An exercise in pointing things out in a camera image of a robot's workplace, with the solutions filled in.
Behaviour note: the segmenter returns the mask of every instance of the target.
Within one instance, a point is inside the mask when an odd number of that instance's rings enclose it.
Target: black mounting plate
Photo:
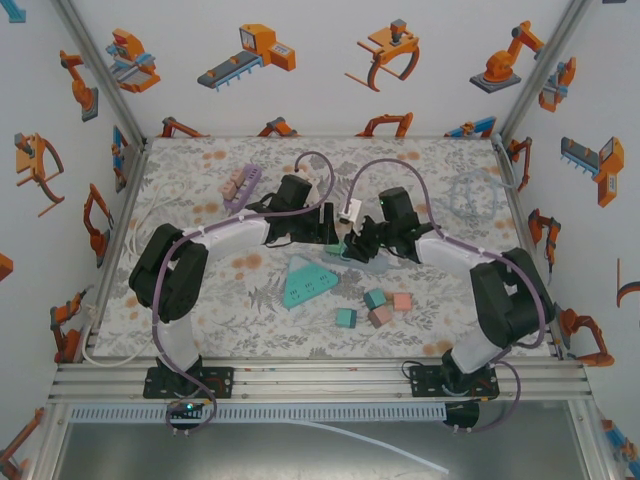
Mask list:
[[[233,368],[231,367],[201,367],[202,375],[199,380],[204,383],[216,398],[231,398],[233,390]],[[180,398],[173,391],[165,388],[165,381],[158,367],[147,370],[147,378],[144,381],[144,398],[171,399]],[[198,392],[192,398],[209,398],[205,392]]]
[[[485,368],[477,372],[477,379],[471,388],[461,397],[488,398],[493,400],[500,395],[496,369]],[[444,388],[444,378],[440,365],[412,365],[409,367],[411,394],[413,397],[456,398]]]

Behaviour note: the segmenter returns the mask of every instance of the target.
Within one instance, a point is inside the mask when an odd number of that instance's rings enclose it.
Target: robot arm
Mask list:
[[[176,250],[172,257],[174,266],[167,271],[162,283],[158,334],[164,353],[179,369],[190,370],[200,360],[193,342],[190,319],[183,317],[198,299],[209,263],[250,247],[273,243],[285,235],[298,243],[338,243],[331,203],[324,204],[323,212],[318,207],[306,214],[290,217],[244,219],[255,213],[299,210],[304,206],[311,188],[312,185],[306,180],[285,175],[278,192],[270,195],[268,205],[262,202],[248,205],[247,209],[235,215],[239,221],[228,222],[206,233],[202,229],[202,235],[188,240]],[[129,277],[129,286],[141,305],[152,305],[160,266],[169,249],[182,237],[198,230],[179,230],[168,223],[156,229]]]
[[[249,205],[238,217],[241,219],[253,212],[297,210],[304,205],[309,189],[310,184],[305,180],[287,175],[268,206]],[[345,237],[345,256],[366,263],[378,254],[380,247],[393,248],[394,255],[439,267],[468,280],[473,288],[479,325],[443,355],[441,377],[447,391],[460,394],[469,390],[488,362],[539,329],[538,310],[527,285],[504,263],[495,260],[496,257],[508,259],[529,277],[540,296],[545,322],[553,319],[551,300],[524,250],[515,248],[502,254],[485,255],[483,250],[472,253],[447,241],[446,236],[436,235],[432,225],[419,223],[409,195],[401,187],[380,194],[380,204],[385,221],[376,223],[365,217],[362,228],[358,228],[358,232],[352,230]],[[129,279],[143,306],[152,303],[160,265],[169,249],[183,235],[198,230],[181,231],[169,224],[156,230]],[[285,235],[289,235],[292,242],[338,243],[333,205],[324,205],[324,222],[320,222],[320,208],[290,217],[240,220],[209,232],[203,230],[202,235],[186,241],[175,251],[174,267],[168,270],[161,286],[158,313],[162,323],[158,329],[164,353],[178,368],[193,375],[194,365],[201,363],[191,322],[183,317],[196,303],[207,263],[245,248],[272,243]],[[169,365],[164,368],[169,373],[173,371]],[[179,392],[180,395],[193,393],[195,386],[190,388]]]

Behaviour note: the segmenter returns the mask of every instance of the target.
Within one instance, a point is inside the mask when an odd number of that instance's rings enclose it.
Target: gray floor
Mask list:
[[[483,410],[484,421],[502,403]],[[453,436],[435,423],[336,424],[419,455],[448,477],[396,453],[297,425],[213,425],[191,438],[163,425],[75,425],[64,480],[584,479],[573,427],[560,402],[520,405],[503,426]]]

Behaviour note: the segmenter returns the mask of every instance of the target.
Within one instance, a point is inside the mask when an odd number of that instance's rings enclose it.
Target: white connector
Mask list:
[[[352,198],[347,206],[346,200],[340,205],[338,211],[338,220],[340,223],[353,224],[353,230],[359,232],[362,228],[362,222],[364,221],[362,215],[362,201]]]

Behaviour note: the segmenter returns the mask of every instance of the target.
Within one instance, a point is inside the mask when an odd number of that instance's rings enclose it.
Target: purple block holder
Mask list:
[[[262,176],[262,168],[257,165],[247,164],[242,171],[244,172],[244,183],[236,192],[236,196],[233,197],[233,200],[224,200],[222,202],[224,208],[230,210],[231,213],[238,213],[244,208]]]

